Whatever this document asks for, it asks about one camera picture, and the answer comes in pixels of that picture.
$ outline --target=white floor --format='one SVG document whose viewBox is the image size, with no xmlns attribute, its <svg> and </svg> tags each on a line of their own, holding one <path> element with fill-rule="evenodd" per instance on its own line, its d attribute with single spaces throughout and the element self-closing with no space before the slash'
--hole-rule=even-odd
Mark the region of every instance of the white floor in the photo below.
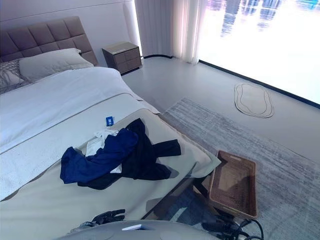
<svg viewBox="0 0 320 240">
<path fill-rule="evenodd" d="M 123 79 L 160 112 L 187 97 L 306 158 L 320 160 L 320 109 L 268 89 L 274 115 L 248 116 L 236 109 L 234 99 L 235 85 L 247 83 L 246 80 L 176 58 L 152 57 L 142 64 Z"/>
</svg>

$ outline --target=sheer curtain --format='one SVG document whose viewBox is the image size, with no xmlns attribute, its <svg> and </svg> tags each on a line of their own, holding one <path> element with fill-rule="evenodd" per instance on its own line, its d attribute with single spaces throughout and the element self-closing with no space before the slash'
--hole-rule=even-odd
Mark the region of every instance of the sheer curtain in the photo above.
<svg viewBox="0 0 320 240">
<path fill-rule="evenodd" d="M 172 55 L 196 64 L 206 0 L 135 0 L 144 57 Z"/>
<path fill-rule="evenodd" d="M 206 0 L 173 0 L 173 55 L 191 64 L 199 61 L 199 37 Z"/>
</svg>

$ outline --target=white duvet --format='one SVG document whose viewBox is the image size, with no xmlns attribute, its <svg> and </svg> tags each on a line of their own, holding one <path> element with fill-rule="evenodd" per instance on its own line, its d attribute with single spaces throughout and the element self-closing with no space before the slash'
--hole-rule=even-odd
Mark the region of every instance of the white duvet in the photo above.
<svg viewBox="0 0 320 240">
<path fill-rule="evenodd" d="M 67 70 L 0 95 L 0 154 L 91 106 L 119 94 L 137 96 L 118 71 Z"/>
<path fill-rule="evenodd" d="M 118 71 L 67 70 L 0 95 L 0 200 L 106 126 L 154 107 L 134 94 Z"/>
</svg>

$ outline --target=upholstered headboard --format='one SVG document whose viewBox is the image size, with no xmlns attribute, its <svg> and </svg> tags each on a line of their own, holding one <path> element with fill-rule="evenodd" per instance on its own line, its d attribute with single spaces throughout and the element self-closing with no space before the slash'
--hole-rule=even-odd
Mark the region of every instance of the upholstered headboard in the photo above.
<svg viewBox="0 0 320 240">
<path fill-rule="evenodd" d="M 78 16 L 1 31 L 0 59 L 7 62 L 59 49 L 77 48 L 93 65 L 97 58 Z"/>
</svg>

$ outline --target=gray nightstand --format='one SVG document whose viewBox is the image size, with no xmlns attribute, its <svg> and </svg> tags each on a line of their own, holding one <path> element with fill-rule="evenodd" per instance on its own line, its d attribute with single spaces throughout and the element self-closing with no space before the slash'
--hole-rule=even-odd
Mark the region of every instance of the gray nightstand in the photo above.
<svg viewBox="0 0 320 240">
<path fill-rule="evenodd" d="M 102 48 L 102 52 L 108 67 L 117 69 L 121 74 L 142 65 L 139 47 L 130 42 L 106 46 Z"/>
</svg>

